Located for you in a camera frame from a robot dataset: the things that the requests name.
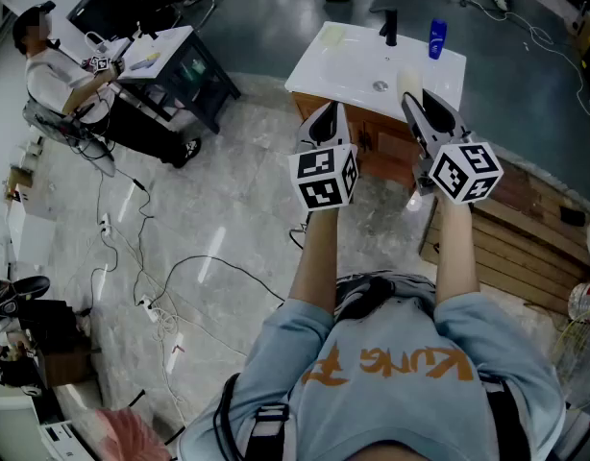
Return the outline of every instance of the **light blue shirt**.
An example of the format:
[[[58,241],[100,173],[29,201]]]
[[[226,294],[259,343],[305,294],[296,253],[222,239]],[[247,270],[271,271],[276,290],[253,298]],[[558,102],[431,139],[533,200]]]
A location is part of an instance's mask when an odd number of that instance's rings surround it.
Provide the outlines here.
[[[508,383],[532,459],[544,460],[564,420],[550,362],[480,293],[445,301],[433,318],[423,308],[419,297],[391,298],[364,319],[334,325],[323,309],[286,301],[237,379],[234,436],[259,407],[286,401],[300,460],[343,461],[382,441],[434,461],[497,460],[484,374]],[[211,421],[218,401],[181,436],[183,461],[222,461]]]

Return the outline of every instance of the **white cube with black markers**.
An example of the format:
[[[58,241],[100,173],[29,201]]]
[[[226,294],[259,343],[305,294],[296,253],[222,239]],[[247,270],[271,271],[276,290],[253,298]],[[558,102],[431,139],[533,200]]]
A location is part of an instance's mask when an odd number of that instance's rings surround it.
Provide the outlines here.
[[[445,144],[430,170],[432,180],[459,205],[487,198],[503,174],[486,142]]]
[[[350,203],[359,172],[356,146],[337,145],[289,156],[290,177],[307,211],[325,210]]]

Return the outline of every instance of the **faucet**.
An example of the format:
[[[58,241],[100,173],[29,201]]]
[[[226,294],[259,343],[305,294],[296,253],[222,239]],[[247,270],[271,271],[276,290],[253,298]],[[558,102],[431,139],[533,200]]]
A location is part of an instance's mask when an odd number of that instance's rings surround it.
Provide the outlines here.
[[[370,12],[384,11],[384,25],[379,32],[379,35],[386,37],[387,46],[395,46],[398,41],[396,36],[398,34],[398,10],[395,7],[376,7],[370,9]]]

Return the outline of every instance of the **sink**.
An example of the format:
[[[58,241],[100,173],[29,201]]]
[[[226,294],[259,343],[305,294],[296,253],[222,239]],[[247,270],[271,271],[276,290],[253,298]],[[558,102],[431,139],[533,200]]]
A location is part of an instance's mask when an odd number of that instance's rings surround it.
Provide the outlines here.
[[[376,29],[335,22],[325,22],[284,86],[406,121],[397,96],[404,67],[418,70],[424,88],[459,109],[466,57],[445,48],[432,60],[426,42],[398,35],[397,45],[389,47]],[[378,81],[386,90],[374,88]]]

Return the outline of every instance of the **wooden pallet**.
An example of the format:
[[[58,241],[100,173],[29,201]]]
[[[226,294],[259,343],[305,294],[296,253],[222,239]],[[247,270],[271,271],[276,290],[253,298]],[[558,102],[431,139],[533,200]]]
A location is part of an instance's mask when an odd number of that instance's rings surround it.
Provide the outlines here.
[[[473,209],[477,272],[482,283],[561,314],[571,290],[590,280],[585,228],[560,220],[560,207],[581,209],[551,186],[503,163],[491,198]],[[436,209],[421,257],[438,262],[441,214]],[[586,212],[586,222],[590,213]]]

